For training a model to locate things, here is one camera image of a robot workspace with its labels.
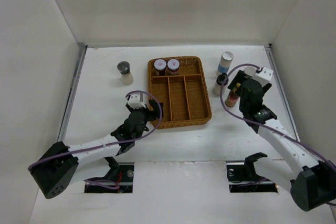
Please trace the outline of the red chili sauce bottle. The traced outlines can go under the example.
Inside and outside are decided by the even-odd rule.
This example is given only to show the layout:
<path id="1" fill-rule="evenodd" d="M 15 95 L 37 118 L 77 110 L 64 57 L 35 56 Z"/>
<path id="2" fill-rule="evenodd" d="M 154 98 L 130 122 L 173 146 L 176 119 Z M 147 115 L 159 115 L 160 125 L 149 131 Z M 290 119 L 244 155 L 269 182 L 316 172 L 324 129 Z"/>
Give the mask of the red chili sauce bottle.
<path id="1" fill-rule="evenodd" d="M 240 87 L 240 83 L 237 83 L 234 88 L 231 89 L 228 97 L 226 98 L 225 104 L 228 107 L 234 107 L 239 99 L 239 96 L 236 94 L 236 91 Z"/>

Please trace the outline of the white-lid dark sauce jar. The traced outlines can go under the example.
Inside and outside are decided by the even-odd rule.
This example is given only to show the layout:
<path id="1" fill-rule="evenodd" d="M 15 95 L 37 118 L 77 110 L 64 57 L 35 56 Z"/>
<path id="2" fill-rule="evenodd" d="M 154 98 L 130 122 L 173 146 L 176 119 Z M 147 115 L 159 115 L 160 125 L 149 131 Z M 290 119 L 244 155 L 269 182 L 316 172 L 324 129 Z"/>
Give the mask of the white-lid dark sauce jar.
<path id="1" fill-rule="evenodd" d="M 157 59 L 154 62 L 154 72 L 156 76 L 165 76 L 166 61 L 163 59 Z"/>

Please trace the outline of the white-lid brown sauce jar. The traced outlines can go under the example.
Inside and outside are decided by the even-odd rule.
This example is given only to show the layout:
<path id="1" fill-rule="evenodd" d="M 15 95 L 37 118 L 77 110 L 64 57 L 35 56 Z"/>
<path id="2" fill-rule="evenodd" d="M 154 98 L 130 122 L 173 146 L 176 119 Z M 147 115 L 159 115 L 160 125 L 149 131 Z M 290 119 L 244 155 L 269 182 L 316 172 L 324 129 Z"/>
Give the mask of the white-lid brown sauce jar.
<path id="1" fill-rule="evenodd" d="M 167 72 L 169 75 L 178 75 L 180 62 L 177 59 L 170 59 L 167 62 Z"/>

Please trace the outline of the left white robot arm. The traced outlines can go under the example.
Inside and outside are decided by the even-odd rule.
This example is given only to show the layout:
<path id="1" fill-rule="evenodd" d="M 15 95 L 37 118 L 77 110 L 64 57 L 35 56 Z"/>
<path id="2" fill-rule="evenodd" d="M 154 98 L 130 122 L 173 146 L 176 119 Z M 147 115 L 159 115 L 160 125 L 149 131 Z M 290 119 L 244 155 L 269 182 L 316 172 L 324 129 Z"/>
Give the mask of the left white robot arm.
<path id="1" fill-rule="evenodd" d="M 115 157 L 129 151 L 136 140 L 151 132 L 147 123 L 162 119 L 164 104 L 153 99 L 149 104 L 129 100 L 126 107 L 130 112 L 128 118 L 109 135 L 78 145 L 57 142 L 28 167 L 45 198 L 58 196 L 78 181 L 86 183 L 85 191 L 89 193 L 93 189 L 103 193 L 129 190 L 128 170 Z"/>

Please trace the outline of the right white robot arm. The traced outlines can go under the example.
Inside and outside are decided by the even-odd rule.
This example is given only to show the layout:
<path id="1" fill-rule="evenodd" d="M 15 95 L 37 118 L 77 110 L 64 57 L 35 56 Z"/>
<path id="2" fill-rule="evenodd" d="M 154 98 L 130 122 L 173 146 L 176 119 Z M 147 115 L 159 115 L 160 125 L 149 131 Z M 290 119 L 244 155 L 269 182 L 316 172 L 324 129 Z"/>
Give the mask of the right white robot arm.
<path id="1" fill-rule="evenodd" d="M 272 75 L 268 68 L 261 68 L 252 76 L 240 70 L 228 88 L 240 98 L 241 119 L 277 151 L 289 169 L 259 152 L 245 158 L 240 180 L 269 179 L 287 190 L 303 211 L 335 204 L 335 165 L 293 139 L 273 111 L 263 104 Z"/>

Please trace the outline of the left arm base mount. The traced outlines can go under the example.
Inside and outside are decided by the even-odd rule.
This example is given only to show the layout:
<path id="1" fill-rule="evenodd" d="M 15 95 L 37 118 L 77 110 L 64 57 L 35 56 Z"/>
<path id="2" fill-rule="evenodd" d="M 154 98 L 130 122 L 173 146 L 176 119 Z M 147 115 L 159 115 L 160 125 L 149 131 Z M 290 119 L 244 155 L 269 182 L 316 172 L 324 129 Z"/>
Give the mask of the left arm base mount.
<path id="1" fill-rule="evenodd" d="M 106 157 L 106 172 L 86 180 L 86 194 L 129 194 L 133 192 L 134 163 L 119 163 L 113 157 Z"/>

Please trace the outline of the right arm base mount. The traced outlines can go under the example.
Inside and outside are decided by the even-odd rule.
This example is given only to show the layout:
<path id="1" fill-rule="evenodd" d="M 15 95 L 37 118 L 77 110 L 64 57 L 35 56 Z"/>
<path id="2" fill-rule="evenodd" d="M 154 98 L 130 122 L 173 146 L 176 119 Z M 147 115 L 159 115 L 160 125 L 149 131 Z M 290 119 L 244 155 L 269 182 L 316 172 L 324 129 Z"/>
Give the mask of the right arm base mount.
<path id="1" fill-rule="evenodd" d="M 272 181 L 257 175 L 254 163 L 267 157 L 264 153 L 256 153 L 244 161 L 226 163 L 229 191 L 231 193 L 277 193 L 278 187 Z"/>

